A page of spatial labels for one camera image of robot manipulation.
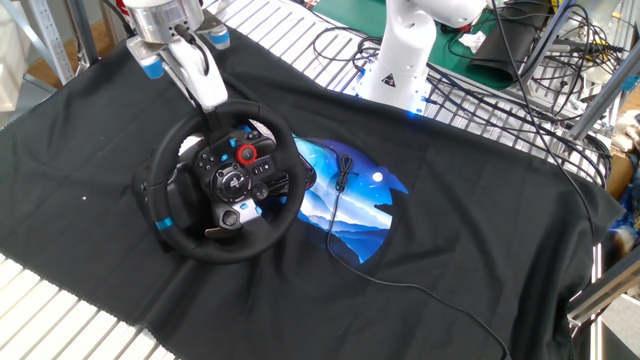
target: black device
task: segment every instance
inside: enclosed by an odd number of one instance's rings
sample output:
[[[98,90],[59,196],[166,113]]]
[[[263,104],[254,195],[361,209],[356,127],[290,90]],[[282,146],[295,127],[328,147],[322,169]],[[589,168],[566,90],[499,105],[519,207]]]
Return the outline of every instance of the black device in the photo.
[[[273,111],[231,100],[216,115],[235,122],[215,134],[201,115],[178,123],[152,159],[134,172],[132,188],[165,250],[234,263],[277,242],[297,216],[316,173]],[[249,119],[269,134],[251,127]],[[178,155],[184,139],[196,133],[207,136]],[[282,196],[284,204],[269,201]]]

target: green mat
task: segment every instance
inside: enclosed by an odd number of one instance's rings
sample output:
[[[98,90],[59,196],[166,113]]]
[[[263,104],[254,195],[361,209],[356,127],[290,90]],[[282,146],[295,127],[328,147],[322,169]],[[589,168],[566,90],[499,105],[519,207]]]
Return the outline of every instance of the green mat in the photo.
[[[386,23],[384,0],[321,0],[313,10],[369,35],[384,34]],[[495,25],[494,19],[494,15],[484,13],[478,25],[474,26],[472,33],[482,31],[485,35],[489,35]],[[438,35],[429,56],[429,62],[496,90],[502,90],[511,85],[511,82],[503,80],[490,69],[468,66],[469,59],[451,54],[447,45],[454,37],[456,37],[455,34],[444,34],[438,27]],[[459,41],[451,44],[451,50],[456,54],[473,56],[471,50]]]

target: black cloth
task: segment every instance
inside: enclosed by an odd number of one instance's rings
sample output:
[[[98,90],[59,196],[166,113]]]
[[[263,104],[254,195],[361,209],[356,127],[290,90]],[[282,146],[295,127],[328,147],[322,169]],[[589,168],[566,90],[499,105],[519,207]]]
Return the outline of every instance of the black cloth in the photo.
[[[385,166],[383,247],[359,270],[420,284],[482,319],[514,359],[570,359],[565,305],[586,284],[584,209],[552,164],[387,106],[326,91],[232,32],[218,66],[300,136],[348,144]],[[238,94],[230,89],[234,97]],[[296,220],[278,245],[231,266],[164,253],[130,188],[177,121],[194,113],[168,76],[125,47],[0,131],[0,251],[185,359],[500,359],[468,316],[412,289],[370,283]],[[598,239],[620,213],[576,180]]]

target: steering wheel hub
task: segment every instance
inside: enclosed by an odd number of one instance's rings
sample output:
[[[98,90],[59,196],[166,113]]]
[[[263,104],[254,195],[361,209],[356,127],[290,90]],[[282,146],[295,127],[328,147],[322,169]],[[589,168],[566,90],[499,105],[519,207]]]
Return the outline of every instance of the steering wheel hub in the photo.
[[[244,199],[251,188],[249,173],[238,164],[229,164],[218,170],[212,180],[214,193],[227,202],[238,202]]]

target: floor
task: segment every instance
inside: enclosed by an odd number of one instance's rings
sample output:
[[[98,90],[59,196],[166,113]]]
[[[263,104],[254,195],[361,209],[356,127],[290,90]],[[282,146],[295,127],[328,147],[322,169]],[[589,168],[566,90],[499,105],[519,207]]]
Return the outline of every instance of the floor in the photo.
[[[105,57],[109,55],[111,50],[115,47],[115,44],[111,42],[107,35],[107,27],[104,21],[100,20],[91,27],[91,33],[96,43],[96,49],[98,50],[98,56]],[[64,44],[64,49],[69,56],[69,62],[75,72],[78,69],[78,56],[75,40],[67,41]],[[62,83],[58,76],[51,70],[51,67],[44,60],[39,60],[29,67],[27,73],[36,79],[53,86],[56,89],[62,88]]]

